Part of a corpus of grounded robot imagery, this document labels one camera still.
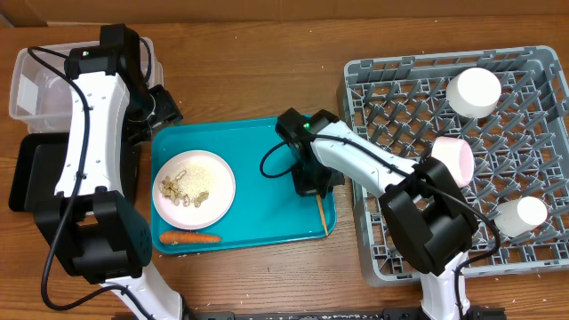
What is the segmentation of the small white cup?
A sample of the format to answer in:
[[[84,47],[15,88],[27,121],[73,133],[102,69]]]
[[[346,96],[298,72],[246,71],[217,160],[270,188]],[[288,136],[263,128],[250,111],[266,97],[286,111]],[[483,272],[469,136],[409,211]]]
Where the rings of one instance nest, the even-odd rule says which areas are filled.
[[[545,203],[537,197],[525,196],[497,207],[494,219],[497,228],[508,237],[515,237],[542,224],[548,217]]]

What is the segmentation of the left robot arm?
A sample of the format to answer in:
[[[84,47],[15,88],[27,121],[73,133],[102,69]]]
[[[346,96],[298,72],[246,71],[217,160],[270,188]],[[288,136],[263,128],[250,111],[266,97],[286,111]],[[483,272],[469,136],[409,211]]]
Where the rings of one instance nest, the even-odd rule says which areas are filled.
[[[95,46],[64,56],[59,76],[72,89],[65,163],[52,199],[34,213],[58,261],[96,294],[113,292],[138,319],[190,319],[185,299],[152,263],[148,223],[124,195],[122,151],[181,120],[171,94],[148,85],[143,40],[123,24],[105,25]]]

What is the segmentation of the white bowl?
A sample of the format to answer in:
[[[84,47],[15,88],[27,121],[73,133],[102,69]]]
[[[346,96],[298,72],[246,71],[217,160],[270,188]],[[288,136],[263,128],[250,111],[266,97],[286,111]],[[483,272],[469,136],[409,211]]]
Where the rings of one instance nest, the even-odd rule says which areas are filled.
[[[498,77],[484,68],[469,68],[453,78],[446,87],[451,109],[467,118],[492,114],[501,96]]]

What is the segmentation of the wooden chopstick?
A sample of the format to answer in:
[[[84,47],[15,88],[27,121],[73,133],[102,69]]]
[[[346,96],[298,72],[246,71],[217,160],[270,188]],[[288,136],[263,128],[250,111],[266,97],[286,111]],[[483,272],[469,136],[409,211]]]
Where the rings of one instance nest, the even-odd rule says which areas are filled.
[[[319,210],[319,215],[321,218],[321,223],[325,232],[325,236],[328,237],[329,236],[329,230],[327,227],[327,221],[326,221],[326,217],[325,217],[325,211],[324,211],[324,206],[323,206],[323,200],[322,197],[317,194],[316,195],[317,198],[317,206],[318,206],[318,210]]]

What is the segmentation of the white round plate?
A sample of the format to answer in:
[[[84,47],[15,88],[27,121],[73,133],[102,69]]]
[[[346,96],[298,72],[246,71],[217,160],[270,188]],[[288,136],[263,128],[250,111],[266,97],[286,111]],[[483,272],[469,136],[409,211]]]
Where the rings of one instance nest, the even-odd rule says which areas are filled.
[[[158,185],[167,175],[188,171],[189,185],[195,190],[207,190],[209,198],[200,207],[175,206],[163,198]],[[236,179],[228,164],[209,151],[185,151],[159,167],[152,184],[152,202],[160,218],[169,225],[186,230],[211,226],[229,210],[236,196]]]

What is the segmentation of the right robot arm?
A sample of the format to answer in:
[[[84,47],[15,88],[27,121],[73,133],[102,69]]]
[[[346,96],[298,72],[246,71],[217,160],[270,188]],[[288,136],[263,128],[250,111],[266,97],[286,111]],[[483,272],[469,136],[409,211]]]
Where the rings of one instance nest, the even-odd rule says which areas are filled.
[[[297,159],[298,193],[324,196],[346,175],[377,198],[393,244],[421,274],[421,318],[467,315],[460,265],[477,219],[461,193],[474,171],[465,140],[439,137],[427,157],[414,161],[360,137],[327,110],[307,117],[294,108],[278,117],[276,133]]]

